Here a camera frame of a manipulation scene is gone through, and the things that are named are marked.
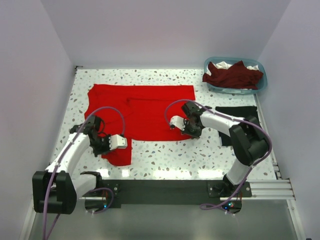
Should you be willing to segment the red t shirt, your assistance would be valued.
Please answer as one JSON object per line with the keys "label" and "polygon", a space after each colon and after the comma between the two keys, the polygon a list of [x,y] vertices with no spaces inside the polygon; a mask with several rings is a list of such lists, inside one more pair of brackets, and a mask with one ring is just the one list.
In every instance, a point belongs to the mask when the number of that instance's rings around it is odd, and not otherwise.
{"label": "red t shirt", "polygon": [[120,134],[128,140],[125,149],[102,155],[114,166],[128,166],[132,162],[132,141],[182,141],[189,139],[178,129],[170,129],[165,117],[184,116],[182,102],[195,100],[192,85],[108,85],[94,84],[88,91],[88,117],[94,110],[105,127],[105,134]]}

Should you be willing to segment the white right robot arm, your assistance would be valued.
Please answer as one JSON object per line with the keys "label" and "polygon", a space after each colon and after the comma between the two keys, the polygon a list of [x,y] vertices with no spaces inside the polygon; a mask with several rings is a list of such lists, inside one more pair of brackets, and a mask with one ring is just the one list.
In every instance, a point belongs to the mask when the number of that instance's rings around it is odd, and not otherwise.
{"label": "white right robot arm", "polygon": [[172,117],[170,124],[183,135],[199,139],[205,128],[212,128],[230,138],[235,160],[218,187],[228,197],[235,196],[248,173],[272,150],[272,141],[255,116],[236,117],[212,110],[209,106],[187,101],[181,107],[185,117]]}

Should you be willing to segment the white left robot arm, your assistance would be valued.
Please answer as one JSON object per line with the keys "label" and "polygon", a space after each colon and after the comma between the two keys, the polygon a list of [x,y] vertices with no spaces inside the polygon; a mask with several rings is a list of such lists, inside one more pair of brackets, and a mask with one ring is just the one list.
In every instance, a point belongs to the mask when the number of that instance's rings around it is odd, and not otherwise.
{"label": "white left robot arm", "polygon": [[85,171],[72,180],[72,174],[83,153],[92,148],[95,156],[106,153],[108,135],[99,136],[104,121],[91,116],[86,123],[74,125],[69,130],[67,143],[56,159],[43,171],[32,176],[33,208],[37,213],[71,214],[77,200],[87,192],[99,196],[104,190],[101,175]]}

